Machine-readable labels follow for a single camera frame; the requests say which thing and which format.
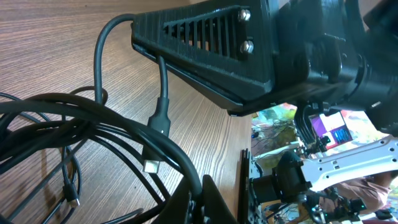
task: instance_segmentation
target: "cable plug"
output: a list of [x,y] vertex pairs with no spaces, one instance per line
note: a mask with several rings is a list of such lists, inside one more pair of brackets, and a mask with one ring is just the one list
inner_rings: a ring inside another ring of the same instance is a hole
[[77,194],[77,190],[75,184],[69,183],[62,187],[63,196],[69,203],[72,208],[76,208],[80,205],[79,195]]
[[[155,113],[148,119],[148,127],[169,136],[171,121],[167,115],[169,110],[169,99],[159,97],[157,99]],[[142,149],[144,160],[144,172],[156,174],[159,171],[160,162],[163,161],[152,149],[145,147]]]

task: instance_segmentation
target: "wooden table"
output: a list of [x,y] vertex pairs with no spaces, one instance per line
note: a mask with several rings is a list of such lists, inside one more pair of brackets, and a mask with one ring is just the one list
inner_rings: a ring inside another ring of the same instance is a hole
[[[26,98],[92,85],[96,38],[111,18],[189,3],[187,0],[2,0],[0,91]],[[107,106],[146,124],[160,91],[159,69],[133,51],[130,40],[130,26],[125,22],[106,41],[103,83],[109,91]],[[236,214],[239,152],[250,147],[250,117],[229,117],[225,110],[172,74],[169,91],[170,138],[189,155],[200,177],[203,174],[213,177],[229,209]],[[11,129],[28,123],[18,119]],[[131,144],[141,150],[138,144]],[[105,222],[137,208],[155,205],[131,170],[104,147],[89,142],[77,153],[77,158],[83,171],[83,191],[81,206],[69,223]],[[0,213],[8,216],[59,162],[59,151],[46,149],[0,176]],[[162,164],[159,175],[171,192],[182,178],[166,164]],[[13,222],[40,223],[62,196],[62,185],[62,174],[58,172]],[[51,222],[59,223],[68,209],[64,203]]]

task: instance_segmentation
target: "black 3d printed mount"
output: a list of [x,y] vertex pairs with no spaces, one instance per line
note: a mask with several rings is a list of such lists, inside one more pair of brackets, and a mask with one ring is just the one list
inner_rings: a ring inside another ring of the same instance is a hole
[[365,110],[378,130],[397,135],[398,22],[379,12],[398,3],[384,2],[365,17],[365,32],[357,1],[293,0],[279,9],[276,0],[210,0],[136,15],[132,46],[153,61],[162,55],[230,115],[315,102]]

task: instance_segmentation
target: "bolt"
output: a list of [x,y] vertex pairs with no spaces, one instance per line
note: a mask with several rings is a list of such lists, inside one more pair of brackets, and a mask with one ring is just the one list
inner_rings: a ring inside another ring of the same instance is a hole
[[241,44],[241,52],[242,53],[251,54],[253,52],[253,49],[254,49],[254,44],[250,40],[245,40]]
[[249,20],[250,20],[250,16],[251,16],[251,14],[250,14],[250,11],[249,11],[249,10],[247,10],[247,9],[242,9],[242,10],[240,10],[239,13],[238,13],[238,20],[239,20],[240,22],[242,22],[242,21],[249,21]]

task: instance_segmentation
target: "white robotic arm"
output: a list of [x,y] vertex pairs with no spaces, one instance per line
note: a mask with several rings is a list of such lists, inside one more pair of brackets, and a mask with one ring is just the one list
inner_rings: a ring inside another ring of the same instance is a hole
[[398,170],[398,138],[387,136],[365,146],[319,159],[305,159],[301,167],[312,191],[323,190],[333,184]]

